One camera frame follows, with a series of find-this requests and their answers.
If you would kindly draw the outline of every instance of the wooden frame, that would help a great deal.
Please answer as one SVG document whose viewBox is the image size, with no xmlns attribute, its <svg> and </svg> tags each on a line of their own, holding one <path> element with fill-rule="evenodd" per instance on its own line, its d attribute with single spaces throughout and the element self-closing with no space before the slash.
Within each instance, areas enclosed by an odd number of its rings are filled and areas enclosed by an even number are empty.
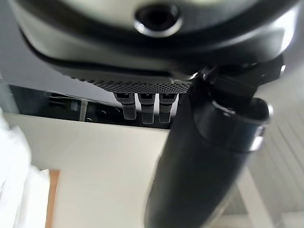
<svg viewBox="0 0 304 228">
<path fill-rule="evenodd" d="M 60 174 L 60 170 L 49 170 L 50 185 L 49 185 L 49 193 L 48 193 L 46 228 L 51 228 L 53 224 L 59 174 Z"/>
</svg>

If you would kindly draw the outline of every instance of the white cloth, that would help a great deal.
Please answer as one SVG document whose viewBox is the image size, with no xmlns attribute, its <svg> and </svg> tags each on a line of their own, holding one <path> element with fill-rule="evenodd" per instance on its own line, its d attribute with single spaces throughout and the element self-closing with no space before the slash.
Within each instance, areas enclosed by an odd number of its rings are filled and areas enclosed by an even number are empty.
<svg viewBox="0 0 304 228">
<path fill-rule="evenodd" d="M 30 162 L 30 149 L 22 131 L 9 128 L 0 109 L 0 228 L 14 226 Z"/>
<path fill-rule="evenodd" d="M 49 171 L 31 166 L 25 181 L 16 228 L 44 228 L 47 219 Z"/>
<path fill-rule="evenodd" d="M 9 128 L 0 108 L 0 228 L 44 228 L 49 174 L 32 167 L 18 127 Z"/>
</svg>

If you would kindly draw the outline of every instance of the circular hole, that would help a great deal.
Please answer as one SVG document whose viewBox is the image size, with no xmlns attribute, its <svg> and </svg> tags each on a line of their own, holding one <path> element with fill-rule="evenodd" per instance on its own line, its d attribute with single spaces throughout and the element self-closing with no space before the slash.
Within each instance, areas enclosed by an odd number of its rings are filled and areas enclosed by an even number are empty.
<svg viewBox="0 0 304 228">
<path fill-rule="evenodd" d="M 152 31 L 165 31 L 177 22 L 179 16 L 175 6 L 150 5 L 139 9 L 135 19 Z"/>
</svg>

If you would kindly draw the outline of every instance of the mesh grille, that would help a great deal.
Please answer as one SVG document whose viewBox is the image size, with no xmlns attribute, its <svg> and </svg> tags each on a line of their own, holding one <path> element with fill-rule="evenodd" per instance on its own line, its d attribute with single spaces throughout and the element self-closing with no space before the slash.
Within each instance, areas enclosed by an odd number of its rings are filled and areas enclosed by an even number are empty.
<svg viewBox="0 0 304 228">
<path fill-rule="evenodd" d="M 177 82 L 174 84 L 150 84 L 140 82 L 113 82 L 84 80 L 112 93 L 134 94 L 185 94 L 191 83 Z"/>
</svg>

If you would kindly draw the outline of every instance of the black cylindrical handle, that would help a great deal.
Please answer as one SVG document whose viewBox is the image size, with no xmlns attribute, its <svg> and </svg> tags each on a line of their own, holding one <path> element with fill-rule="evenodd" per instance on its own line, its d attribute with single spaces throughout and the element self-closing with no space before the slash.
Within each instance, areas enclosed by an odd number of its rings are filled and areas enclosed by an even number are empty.
<svg viewBox="0 0 304 228">
<path fill-rule="evenodd" d="M 178 109 L 159 160 L 145 228 L 204 224 L 249 154 L 259 148 L 268 119 L 264 101 L 254 99 L 247 108 L 232 111 L 214 103 L 205 82 L 198 79 Z"/>
</svg>

